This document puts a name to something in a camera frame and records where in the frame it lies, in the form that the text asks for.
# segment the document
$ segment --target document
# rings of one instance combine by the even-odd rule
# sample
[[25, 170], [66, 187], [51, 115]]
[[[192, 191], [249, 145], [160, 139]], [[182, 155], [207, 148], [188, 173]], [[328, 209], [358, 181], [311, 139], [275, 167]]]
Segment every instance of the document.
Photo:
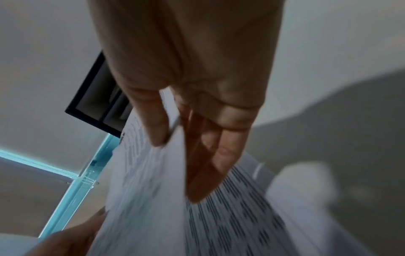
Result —
[[[173, 125], [178, 113], [170, 91], [162, 98]], [[187, 200], [182, 127], [165, 147], [153, 148], [132, 111], [110, 161], [109, 213], [89, 256], [298, 255], [243, 165], [201, 203]]]

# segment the hand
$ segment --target hand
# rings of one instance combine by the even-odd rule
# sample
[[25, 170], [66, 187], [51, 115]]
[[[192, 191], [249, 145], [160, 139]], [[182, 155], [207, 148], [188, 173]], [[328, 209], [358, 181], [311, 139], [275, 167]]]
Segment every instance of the hand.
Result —
[[106, 216], [103, 207], [83, 224], [51, 234], [25, 256], [85, 256]]
[[209, 195], [240, 158], [265, 100], [283, 0], [88, 0], [108, 65], [151, 143], [170, 86], [186, 131], [186, 192]]

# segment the palm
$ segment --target palm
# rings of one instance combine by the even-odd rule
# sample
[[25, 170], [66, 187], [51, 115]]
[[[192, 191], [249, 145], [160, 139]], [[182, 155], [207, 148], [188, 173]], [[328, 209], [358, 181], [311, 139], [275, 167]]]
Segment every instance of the palm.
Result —
[[239, 159], [264, 102], [282, 1], [89, 2], [110, 69], [155, 145], [168, 131], [157, 90], [171, 87], [187, 194], [201, 200]]

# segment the paper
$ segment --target paper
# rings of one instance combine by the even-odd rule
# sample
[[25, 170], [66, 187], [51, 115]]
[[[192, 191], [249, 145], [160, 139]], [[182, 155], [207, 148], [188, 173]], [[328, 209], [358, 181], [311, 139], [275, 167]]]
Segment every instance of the paper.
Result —
[[[178, 113], [170, 91], [162, 98], [172, 124]], [[297, 255], [241, 165], [206, 200], [188, 202], [181, 127], [164, 148], [152, 148], [133, 111], [111, 161], [110, 212], [88, 255]]]

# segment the skin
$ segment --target skin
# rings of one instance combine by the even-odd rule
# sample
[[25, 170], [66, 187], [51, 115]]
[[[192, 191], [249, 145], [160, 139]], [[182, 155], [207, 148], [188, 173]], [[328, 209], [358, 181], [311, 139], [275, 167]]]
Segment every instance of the skin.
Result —
[[154, 146], [170, 87], [186, 134], [186, 194], [198, 202], [240, 158], [265, 101], [283, 0], [88, 0], [108, 65]]
[[51, 234], [25, 256], [85, 256], [106, 216], [102, 208], [83, 224]]

